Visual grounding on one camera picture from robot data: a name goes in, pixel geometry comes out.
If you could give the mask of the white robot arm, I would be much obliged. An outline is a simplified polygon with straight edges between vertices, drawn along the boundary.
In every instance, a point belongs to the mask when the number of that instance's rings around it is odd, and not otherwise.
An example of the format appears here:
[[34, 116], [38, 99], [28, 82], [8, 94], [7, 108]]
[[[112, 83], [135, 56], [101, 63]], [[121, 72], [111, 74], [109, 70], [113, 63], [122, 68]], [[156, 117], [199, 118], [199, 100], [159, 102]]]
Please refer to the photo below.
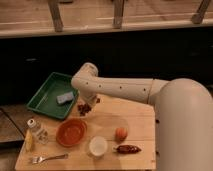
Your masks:
[[94, 106], [99, 94], [154, 107], [156, 171], [213, 171], [213, 97], [187, 78], [103, 78], [85, 63], [71, 85]]

